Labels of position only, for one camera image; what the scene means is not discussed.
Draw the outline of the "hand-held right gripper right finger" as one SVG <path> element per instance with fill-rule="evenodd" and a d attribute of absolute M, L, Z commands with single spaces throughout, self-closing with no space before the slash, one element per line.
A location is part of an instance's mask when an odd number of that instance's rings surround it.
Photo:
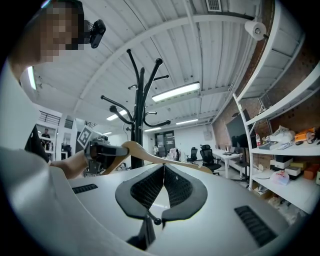
<path fill-rule="evenodd" d="M 164 165 L 164 187 L 170 208 L 162 212 L 163 222 L 187 220 L 206 203 L 208 190 L 202 181 L 180 171 L 170 164 Z"/>

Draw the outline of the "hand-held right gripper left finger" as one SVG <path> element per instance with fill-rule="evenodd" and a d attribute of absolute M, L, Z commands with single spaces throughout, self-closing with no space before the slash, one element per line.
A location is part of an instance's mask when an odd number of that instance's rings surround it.
<path fill-rule="evenodd" d="M 122 182 L 115 190 L 115 200 L 131 218 L 145 218 L 164 186 L 164 165 L 158 164 Z"/>

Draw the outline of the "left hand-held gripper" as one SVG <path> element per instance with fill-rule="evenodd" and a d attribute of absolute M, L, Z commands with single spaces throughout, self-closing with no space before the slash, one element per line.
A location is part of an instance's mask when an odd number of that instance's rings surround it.
<path fill-rule="evenodd" d="M 113 163 L 116 156 L 127 156 L 129 149 L 110 145 L 108 137 L 84 125 L 77 137 L 77 143 L 83 148 L 88 167 L 86 174 L 100 175 Z"/>

